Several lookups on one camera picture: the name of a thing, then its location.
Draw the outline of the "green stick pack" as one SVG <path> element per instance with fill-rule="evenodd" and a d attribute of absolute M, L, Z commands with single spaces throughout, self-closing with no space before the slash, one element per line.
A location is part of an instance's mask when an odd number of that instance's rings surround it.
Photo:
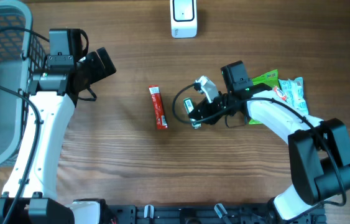
<path fill-rule="evenodd" d="M 192 102 L 191 98 L 185 98 L 183 100 L 183 104 L 184 104 L 184 107 L 186 109 L 187 114 L 190 114 L 194 110 L 194 105 L 193 105 L 193 102 Z M 191 126 L 194 129 L 201 128 L 201 124 L 200 123 L 195 123 L 195 119 L 190 118 L 190 121 L 192 122 Z"/>

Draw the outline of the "teal white tissue pack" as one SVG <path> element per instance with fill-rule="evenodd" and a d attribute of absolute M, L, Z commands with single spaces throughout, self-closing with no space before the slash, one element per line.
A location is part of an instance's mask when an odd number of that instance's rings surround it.
<path fill-rule="evenodd" d="M 297 77 L 294 80 L 279 80 L 281 90 L 285 93 L 286 102 L 303 114 L 308 114 L 308 107 L 304 99 L 303 78 Z"/>

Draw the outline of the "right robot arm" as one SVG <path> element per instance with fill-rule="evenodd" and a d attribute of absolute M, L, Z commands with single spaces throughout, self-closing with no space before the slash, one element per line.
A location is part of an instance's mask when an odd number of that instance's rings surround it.
<path fill-rule="evenodd" d="M 339 119 L 322 120 L 286 102 L 277 86 L 255 84 L 242 61 L 221 68 L 226 89 L 221 93 L 206 76 L 191 87 L 205 98 L 188 113 L 191 123 L 216 124 L 222 116 L 241 112 L 261 122 L 288 146 L 292 184 L 272 198 L 264 213 L 243 214 L 265 223 L 290 223 L 311 216 L 325 205 L 342 207 L 350 190 L 350 138 Z"/>

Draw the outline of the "green snack bag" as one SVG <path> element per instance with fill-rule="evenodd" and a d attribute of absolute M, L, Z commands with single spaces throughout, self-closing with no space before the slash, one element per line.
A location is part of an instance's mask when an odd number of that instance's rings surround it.
<path fill-rule="evenodd" d="M 260 83 L 264 83 L 268 86 L 270 86 L 271 88 L 277 86 L 279 87 L 279 73 L 278 70 L 272 70 L 269 71 L 263 75 L 260 75 L 258 77 L 255 77 L 252 79 L 252 82 L 254 85 L 260 84 Z"/>

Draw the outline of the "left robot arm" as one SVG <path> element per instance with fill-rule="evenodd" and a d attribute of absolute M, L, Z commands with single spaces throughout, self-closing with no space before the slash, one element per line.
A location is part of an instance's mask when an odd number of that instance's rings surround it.
<path fill-rule="evenodd" d="M 51 29 L 50 53 L 30 76 L 29 107 L 18 157 L 0 196 L 0 223 L 110 223 L 103 199 L 57 202 L 57 169 L 65 130 L 80 92 L 116 72 L 106 49 L 88 50 L 82 29 Z"/>

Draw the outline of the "red stick pack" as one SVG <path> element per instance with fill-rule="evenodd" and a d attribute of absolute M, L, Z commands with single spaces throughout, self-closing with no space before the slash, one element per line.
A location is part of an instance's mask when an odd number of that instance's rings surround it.
<path fill-rule="evenodd" d="M 154 106 L 155 120 L 157 129 L 167 129 L 168 124 L 166 122 L 165 111 L 162 103 L 162 96 L 158 85 L 150 85 L 149 92 L 151 95 L 152 103 Z"/>

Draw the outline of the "small red candy pack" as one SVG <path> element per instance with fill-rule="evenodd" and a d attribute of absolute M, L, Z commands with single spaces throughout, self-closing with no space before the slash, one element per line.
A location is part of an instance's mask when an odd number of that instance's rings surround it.
<path fill-rule="evenodd" d="M 274 92 L 276 92 L 277 96 L 278 96 L 279 98 L 281 98 L 283 101 L 286 101 L 286 100 L 287 100 L 286 94 L 281 90 L 280 87 L 274 86 L 272 90 L 273 90 Z"/>

